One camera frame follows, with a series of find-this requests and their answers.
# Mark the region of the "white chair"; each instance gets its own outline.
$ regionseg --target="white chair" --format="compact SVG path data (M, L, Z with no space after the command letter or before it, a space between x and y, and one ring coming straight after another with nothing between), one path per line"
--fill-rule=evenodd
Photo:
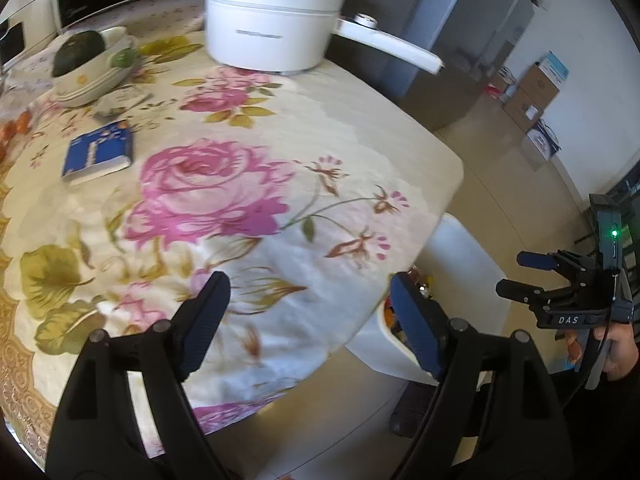
M478 332L500 335L511 302L495 293L504 273L452 215L440 219L420 252L416 266L433 276L433 299L449 317L468 320ZM378 372L424 384L436 384L420 369L414 354L392 335L381 303L346 347Z

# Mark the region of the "white electric pot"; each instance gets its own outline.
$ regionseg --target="white electric pot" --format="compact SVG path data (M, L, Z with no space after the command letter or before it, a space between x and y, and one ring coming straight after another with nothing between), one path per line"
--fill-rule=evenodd
M440 58L376 29L359 14L340 17L344 0L207 0L206 47L217 62L263 72L296 72L322 61L331 34L367 44L437 73Z

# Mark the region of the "cardboard box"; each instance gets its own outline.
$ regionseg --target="cardboard box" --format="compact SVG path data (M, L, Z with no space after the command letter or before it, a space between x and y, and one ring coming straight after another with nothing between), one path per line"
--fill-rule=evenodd
M550 160L560 150L556 134L542 119L529 130L527 139L533 143L544 160Z
M540 61L540 70L558 87L561 88L569 77L569 69L556 57L553 52L546 54Z
M520 82L520 88L531 97L538 108L544 109L558 95L559 89L540 67L532 66Z
M522 88L518 88L504 105L504 111L523 132L527 133L538 122L544 110Z
M484 88L484 92L489 94L494 99L497 99L504 91L514 84L516 80L507 67L502 67L495 75L489 79L489 83Z

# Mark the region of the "floral tablecloth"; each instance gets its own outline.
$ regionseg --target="floral tablecloth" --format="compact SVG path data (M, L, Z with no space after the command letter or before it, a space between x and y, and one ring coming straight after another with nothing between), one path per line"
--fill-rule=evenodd
M100 124L46 93L0 179L0 404L42 460L87 335L171 317L214 270L232 301L185 391L207 432L267 405L363 325L462 181L448 148L330 62L293 78L217 66L201 32L144 44L123 117L134 163L60 180ZM149 453L161 450L132 395Z

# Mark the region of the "hand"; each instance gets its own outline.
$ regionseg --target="hand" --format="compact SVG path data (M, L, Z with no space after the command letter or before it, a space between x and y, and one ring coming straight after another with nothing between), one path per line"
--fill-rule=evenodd
M606 327L599 326L593 331L593 336L602 341ZM575 364L582 357L582 347L578 343L575 330L567 330L564 333L566 349L569 354L569 362ZM634 341L634 327L631 323L612 323L607 334L607 340L611 341L609 356L602 369L607 374L609 381L617 381L626 377L638 362L638 347Z

